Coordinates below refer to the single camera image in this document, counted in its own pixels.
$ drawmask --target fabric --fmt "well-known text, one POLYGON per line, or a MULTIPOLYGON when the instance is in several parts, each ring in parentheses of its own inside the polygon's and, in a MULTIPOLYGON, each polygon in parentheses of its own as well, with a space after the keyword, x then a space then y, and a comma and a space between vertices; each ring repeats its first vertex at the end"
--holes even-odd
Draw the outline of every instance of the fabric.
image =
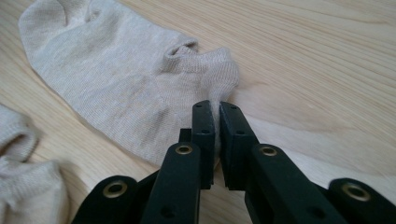
POLYGON ((19 26, 30 64, 82 121, 156 164, 195 103, 218 119, 238 83, 227 49, 199 54, 196 39, 111 0, 38 0, 19 26))
POLYGON ((28 119, 0 105, 0 223, 65 223, 68 201, 54 161, 24 163, 37 141, 28 119))

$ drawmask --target wood grain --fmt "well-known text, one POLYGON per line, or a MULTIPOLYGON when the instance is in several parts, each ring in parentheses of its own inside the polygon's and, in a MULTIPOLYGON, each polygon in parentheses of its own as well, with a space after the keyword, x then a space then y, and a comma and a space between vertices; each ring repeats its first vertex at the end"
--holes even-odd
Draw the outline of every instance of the wood grain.
MULTIPOLYGON (((239 105, 260 140, 282 147, 315 183, 352 177, 396 203, 396 3, 394 1, 122 1, 163 27, 195 36, 200 51, 228 47, 239 105)), ((142 179, 158 167, 82 125, 31 69, 18 18, 31 0, 0 1, 0 103, 41 132, 30 162, 57 160, 70 217, 102 179, 142 179)), ((249 223, 242 192, 216 184, 201 223, 249 223)))

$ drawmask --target metal grommet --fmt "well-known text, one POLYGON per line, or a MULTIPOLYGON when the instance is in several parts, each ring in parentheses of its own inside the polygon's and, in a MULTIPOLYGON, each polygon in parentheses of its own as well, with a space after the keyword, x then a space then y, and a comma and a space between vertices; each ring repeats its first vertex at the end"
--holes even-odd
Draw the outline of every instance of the metal grommet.
POLYGON ((187 155, 192 152, 192 147, 190 146, 180 146, 176 148, 176 152, 180 155, 187 155))
POLYGON ((342 187, 342 190, 347 196, 361 202, 367 202, 371 199, 369 192, 356 184, 345 183, 342 187))
POLYGON ((103 195, 107 198, 117 198, 120 197, 128 189, 128 186, 122 180, 116 180, 109 183, 103 189, 103 195))
POLYGON ((261 147, 260 152, 265 156, 276 156, 277 151, 271 147, 261 147))

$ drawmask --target sock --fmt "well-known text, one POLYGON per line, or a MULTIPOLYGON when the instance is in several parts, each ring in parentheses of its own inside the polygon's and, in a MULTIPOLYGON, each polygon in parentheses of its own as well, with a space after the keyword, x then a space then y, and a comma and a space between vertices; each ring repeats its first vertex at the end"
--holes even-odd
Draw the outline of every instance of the sock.
POLYGON ((37 141, 27 123, 0 105, 0 223, 65 223, 68 201, 57 163, 23 162, 37 141))
POLYGON ((38 0, 19 26, 48 86, 94 129, 156 164, 190 128, 195 103, 210 100, 218 121, 219 101, 238 83, 227 49, 200 54, 196 39, 112 0, 38 0))

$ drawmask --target wooden table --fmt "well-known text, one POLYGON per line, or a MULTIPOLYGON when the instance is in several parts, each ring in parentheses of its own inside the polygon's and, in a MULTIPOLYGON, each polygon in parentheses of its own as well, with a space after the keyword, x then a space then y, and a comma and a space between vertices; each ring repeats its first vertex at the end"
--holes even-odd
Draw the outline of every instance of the wooden table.
MULTIPOLYGON (((30 162, 57 160, 70 217, 111 175, 158 169, 81 124, 27 62, 18 18, 32 0, 0 1, 0 103, 31 117, 40 142, 30 162)), ((132 1, 161 26, 232 50, 241 72, 230 102, 264 143, 282 147, 313 182, 359 179, 396 203, 396 3, 392 1, 132 1)), ((243 192, 216 184, 201 223, 249 223, 243 192)))

